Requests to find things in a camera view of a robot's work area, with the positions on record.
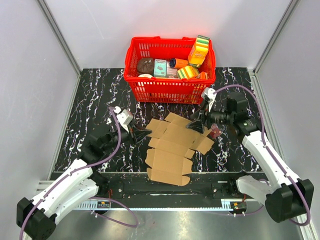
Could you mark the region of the brown cardboard box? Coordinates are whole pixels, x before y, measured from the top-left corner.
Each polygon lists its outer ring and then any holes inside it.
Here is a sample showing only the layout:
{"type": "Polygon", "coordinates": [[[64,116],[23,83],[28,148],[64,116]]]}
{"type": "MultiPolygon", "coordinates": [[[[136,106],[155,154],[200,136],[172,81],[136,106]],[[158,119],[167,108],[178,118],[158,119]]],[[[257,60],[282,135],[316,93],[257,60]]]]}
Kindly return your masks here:
{"type": "Polygon", "coordinates": [[[190,182],[192,157],[196,151],[205,155],[214,141],[209,138],[211,130],[199,133],[186,128],[190,120],[173,112],[164,120],[151,119],[147,125],[152,133],[145,163],[151,181],[175,186],[185,186],[190,182]]]}

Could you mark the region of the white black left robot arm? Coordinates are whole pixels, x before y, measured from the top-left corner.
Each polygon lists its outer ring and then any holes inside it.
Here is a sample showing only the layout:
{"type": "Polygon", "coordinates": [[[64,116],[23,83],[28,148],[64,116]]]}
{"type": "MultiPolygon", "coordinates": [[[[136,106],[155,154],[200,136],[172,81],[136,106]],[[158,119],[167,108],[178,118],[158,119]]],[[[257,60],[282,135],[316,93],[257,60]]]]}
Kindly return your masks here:
{"type": "Polygon", "coordinates": [[[32,199],[17,203],[16,224],[21,240],[46,240],[58,223],[82,202],[112,196],[110,181],[99,173],[100,165],[111,160],[121,143],[136,144],[152,131],[134,123],[128,129],[97,127],[86,136],[77,158],[50,186],[32,199]]]}

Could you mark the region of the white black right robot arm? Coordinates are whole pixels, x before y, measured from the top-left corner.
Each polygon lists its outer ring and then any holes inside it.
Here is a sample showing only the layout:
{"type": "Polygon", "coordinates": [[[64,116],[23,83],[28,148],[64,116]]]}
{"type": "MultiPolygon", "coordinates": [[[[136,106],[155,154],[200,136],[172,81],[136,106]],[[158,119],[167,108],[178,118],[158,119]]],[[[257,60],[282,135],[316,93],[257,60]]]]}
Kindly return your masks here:
{"type": "Polygon", "coordinates": [[[225,111],[212,109],[216,98],[213,88],[207,87],[201,97],[201,107],[192,115],[192,121],[186,128],[202,134],[205,129],[213,130],[217,124],[227,125],[258,162],[268,180],[268,183],[262,183],[243,173],[228,184],[228,194],[233,198],[239,198],[243,194],[252,197],[265,206],[276,223],[305,214],[306,221],[303,225],[308,225],[311,220],[314,185],[309,179],[302,180],[282,160],[268,141],[262,124],[250,117],[244,94],[229,93],[225,111]]]}

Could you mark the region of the pink white small box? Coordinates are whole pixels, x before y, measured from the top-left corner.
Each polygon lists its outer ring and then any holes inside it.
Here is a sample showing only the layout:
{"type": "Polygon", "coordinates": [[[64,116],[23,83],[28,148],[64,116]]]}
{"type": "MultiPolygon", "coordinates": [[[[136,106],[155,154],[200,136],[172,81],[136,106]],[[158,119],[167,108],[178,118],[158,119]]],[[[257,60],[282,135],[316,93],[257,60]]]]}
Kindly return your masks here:
{"type": "Polygon", "coordinates": [[[166,68],[166,77],[171,79],[178,79],[178,70],[176,68],[171,68],[168,66],[166,68]]]}

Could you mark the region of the teal white small box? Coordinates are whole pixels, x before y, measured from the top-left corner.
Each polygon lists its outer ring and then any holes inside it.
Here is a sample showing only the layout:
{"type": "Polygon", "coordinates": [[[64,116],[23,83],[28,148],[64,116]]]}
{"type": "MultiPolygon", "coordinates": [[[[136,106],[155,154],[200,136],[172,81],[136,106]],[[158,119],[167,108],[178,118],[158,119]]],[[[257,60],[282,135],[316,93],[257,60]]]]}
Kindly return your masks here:
{"type": "Polygon", "coordinates": [[[156,78],[165,78],[167,75],[167,61],[165,59],[155,59],[153,76],[156,78]]]}

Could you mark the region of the small red plastic packet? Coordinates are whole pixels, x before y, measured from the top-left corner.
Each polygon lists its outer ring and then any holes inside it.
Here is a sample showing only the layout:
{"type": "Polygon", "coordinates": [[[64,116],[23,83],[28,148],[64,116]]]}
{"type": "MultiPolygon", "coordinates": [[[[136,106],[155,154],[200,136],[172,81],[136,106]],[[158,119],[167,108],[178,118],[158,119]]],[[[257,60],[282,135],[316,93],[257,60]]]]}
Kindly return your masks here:
{"type": "Polygon", "coordinates": [[[216,123],[213,123],[210,127],[208,127],[210,130],[209,136],[215,140],[217,137],[219,137],[222,134],[222,131],[219,129],[218,125],[216,123]]]}

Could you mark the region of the small orange packet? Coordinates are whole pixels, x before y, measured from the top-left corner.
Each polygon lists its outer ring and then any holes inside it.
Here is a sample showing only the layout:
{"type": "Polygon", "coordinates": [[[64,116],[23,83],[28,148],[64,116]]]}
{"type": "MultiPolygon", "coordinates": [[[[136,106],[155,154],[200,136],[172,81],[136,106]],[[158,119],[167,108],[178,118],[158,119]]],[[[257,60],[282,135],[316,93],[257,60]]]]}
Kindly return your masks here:
{"type": "Polygon", "coordinates": [[[202,71],[197,75],[196,78],[200,79],[200,80],[207,80],[208,79],[208,74],[205,71],[202,71]]]}

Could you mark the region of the red plastic shopping basket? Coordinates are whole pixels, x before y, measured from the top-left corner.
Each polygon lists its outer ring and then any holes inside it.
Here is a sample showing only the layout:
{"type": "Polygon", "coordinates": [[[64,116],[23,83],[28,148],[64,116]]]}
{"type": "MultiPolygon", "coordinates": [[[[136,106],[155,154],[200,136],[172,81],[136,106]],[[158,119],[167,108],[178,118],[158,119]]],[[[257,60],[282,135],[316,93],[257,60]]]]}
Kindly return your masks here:
{"type": "Polygon", "coordinates": [[[208,79],[178,79],[140,77],[138,62],[142,58],[169,61],[172,58],[186,60],[195,38],[133,37],[125,57],[124,80],[129,84],[138,102],[200,104],[201,93],[216,81],[216,58],[213,44],[208,43],[208,54],[199,71],[208,79]]]}

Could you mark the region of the yellow green sponge pack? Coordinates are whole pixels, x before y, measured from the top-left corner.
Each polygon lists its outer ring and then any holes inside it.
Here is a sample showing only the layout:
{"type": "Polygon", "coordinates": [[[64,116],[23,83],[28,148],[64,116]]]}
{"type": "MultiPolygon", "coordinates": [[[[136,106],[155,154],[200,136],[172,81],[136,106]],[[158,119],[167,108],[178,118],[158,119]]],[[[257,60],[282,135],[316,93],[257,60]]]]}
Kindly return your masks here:
{"type": "Polygon", "coordinates": [[[196,78],[199,74],[200,73],[198,69],[190,65],[182,67],[177,71],[177,76],[180,79],[187,79],[187,80],[196,78]]]}

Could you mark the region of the white round lid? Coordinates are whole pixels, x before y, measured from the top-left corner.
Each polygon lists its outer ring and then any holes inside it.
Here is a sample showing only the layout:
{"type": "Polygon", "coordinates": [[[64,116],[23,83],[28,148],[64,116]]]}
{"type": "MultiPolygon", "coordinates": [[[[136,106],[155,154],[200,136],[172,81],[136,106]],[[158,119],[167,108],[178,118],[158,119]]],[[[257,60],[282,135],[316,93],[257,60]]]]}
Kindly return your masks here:
{"type": "Polygon", "coordinates": [[[139,77],[139,78],[148,78],[148,79],[151,79],[153,76],[152,76],[151,74],[144,73],[144,74],[140,74],[138,77],[139,77]]]}

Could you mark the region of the orange cylindrical can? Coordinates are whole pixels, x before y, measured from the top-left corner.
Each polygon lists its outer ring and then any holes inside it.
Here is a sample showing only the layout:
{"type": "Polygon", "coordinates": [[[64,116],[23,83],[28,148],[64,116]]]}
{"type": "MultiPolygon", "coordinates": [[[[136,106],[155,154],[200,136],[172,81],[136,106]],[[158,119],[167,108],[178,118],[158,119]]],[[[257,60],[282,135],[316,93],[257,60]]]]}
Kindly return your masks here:
{"type": "Polygon", "coordinates": [[[186,67],[189,64],[189,62],[185,59],[180,58],[171,58],[169,60],[169,66],[173,69],[181,69],[186,67]]]}

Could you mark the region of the tall orange sponge pack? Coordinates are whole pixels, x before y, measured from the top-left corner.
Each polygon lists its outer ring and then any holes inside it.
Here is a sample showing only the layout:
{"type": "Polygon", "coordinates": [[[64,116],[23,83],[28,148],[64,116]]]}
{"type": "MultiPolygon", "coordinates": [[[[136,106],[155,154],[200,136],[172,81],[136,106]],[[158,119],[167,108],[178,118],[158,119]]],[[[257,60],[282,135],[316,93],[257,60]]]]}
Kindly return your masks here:
{"type": "Polygon", "coordinates": [[[203,35],[198,35],[187,57],[188,64],[192,67],[199,68],[208,52],[210,39],[203,35]]]}

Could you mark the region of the right aluminium frame post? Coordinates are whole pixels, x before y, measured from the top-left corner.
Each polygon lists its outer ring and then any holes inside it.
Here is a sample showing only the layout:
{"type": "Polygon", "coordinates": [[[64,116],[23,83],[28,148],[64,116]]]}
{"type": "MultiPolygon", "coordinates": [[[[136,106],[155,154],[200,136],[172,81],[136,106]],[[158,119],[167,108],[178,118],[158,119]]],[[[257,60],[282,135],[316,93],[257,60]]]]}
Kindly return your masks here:
{"type": "Polygon", "coordinates": [[[272,36],[270,37],[265,49],[263,50],[262,55],[260,56],[257,64],[255,65],[255,67],[252,70],[255,75],[258,74],[259,70],[263,66],[269,53],[271,52],[273,46],[277,42],[278,38],[280,37],[282,31],[284,30],[285,26],[289,22],[291,16],[293,15],[293,13],[294,13],[295,9],[297,8],[297,6],[299,5],[299,3],[300,3],[300,0],[291,0],[289,2],[289,4],[288,4],[287,8],[285,9],[279,23],[277,24],[277,26],[273,32],[272,36]]]}

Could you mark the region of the aluminium frame post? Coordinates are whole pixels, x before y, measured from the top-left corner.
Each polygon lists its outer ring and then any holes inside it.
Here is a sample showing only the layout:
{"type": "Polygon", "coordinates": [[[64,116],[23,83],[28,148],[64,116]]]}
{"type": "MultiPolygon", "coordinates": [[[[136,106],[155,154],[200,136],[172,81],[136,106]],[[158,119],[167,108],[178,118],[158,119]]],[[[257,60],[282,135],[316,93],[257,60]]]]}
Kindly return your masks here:
{"type": "Polygon", "coordinates": [[[41,12],[43,13],[46,21],[48,22],[53,34],[55,35],[58,43],[60,44],[66,58],[68,59],[70,65],[72,66],[74,72],[76,73],[77,76],[81,75],[82,69],[79,66],[76,58],[74,57],[65,37],[63,36],[63,33],[55,20],[55,17],[50,10],[47,1],[46,0],[36,0],[36,3],[38,4],[41,12]]]}
{"type": "Polygon", "coordinates": [[[282,31],[284,30],[285,26],[289,22],[291,16],[293,15],[293,13],[294,13],[295,9],[297,8],[297,6],[299,5],[299,3],[300,3],[300,0],[291,0],[289,2],[289,4],[288,4],[287,8],[285,9],[279,23],[277,24],[277,26],[273,32],[272,36],[270,37],[265,49],[263,50],[262,55],[260,56],[257,64],[255,65],[255,67],[252,70],[255,75],[258,74],[259,70],[263,66],[269,53],[271,52],[273,46],[277,42],[278,38],[280,37],[282,31]]]}

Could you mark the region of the aluminium slotted rail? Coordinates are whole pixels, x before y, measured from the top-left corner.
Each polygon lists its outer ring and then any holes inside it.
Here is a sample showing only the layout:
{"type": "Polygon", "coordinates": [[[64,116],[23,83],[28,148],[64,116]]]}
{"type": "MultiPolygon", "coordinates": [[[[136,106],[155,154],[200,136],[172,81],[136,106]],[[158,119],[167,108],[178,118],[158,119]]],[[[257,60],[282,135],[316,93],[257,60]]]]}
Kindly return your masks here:
{"type": "Polygon", "coordinates": [[[132,211],[242,211],[253,198],[243,195],[241,198],[210,198],[197,195],[173,196],[129,196],[125,198],[93,198],[79,203],[76,210],[124,210],[132,211]]]}

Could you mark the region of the left aluminium frame post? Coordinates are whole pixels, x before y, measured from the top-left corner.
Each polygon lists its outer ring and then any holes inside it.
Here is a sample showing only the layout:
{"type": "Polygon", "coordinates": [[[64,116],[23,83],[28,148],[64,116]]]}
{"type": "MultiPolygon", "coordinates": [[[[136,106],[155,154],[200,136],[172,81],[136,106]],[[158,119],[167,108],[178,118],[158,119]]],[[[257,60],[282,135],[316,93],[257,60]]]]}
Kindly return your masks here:
{"type": "Polygon", "coordinates": [[[65,37],[63,36],[63,33],[55,20],[55,17],[50,10],[47,1],[46,0],[36,0],[36,3],[38,4],[41,12],[43,13],[46,21],[48,22],[53,34],[55,35],[58,43],[60,44],[66,58],[68,59],[70,65],[72,66],[74,72],[76,73],[77,76],[81,75],[82,69],[79,66],[76,58],[74,57],[65,37]]]}

